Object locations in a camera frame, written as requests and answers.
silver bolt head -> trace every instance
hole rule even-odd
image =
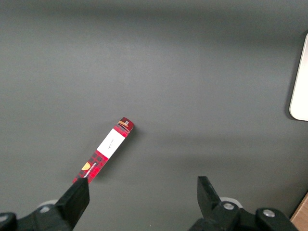
[[[234,205],[230,204],[230,203],[224,203],[223,206],[225,207],[225,209],[227,210],[233,210],[234,209]]]
[[[269,209],[264,209],[263,210],[263,214],[265,216],[269,217],[269,218],[273,218],[273,217],[276,216],[276,214],[273,211],[269,210]]]
[[[39,212],[40,213],[46,213],[46,212],[48,212],[50,210],[50,208],[48,207],[48,206],[44,206],[43,208],[41,208],[40,210],[39,210]]]

gray table surface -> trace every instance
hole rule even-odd
[[[59,198],[123,116],[75,230],[187,230],[197,176],[291,215],[308,123],[288,107],[308,1],[1,1],[0,211]]]

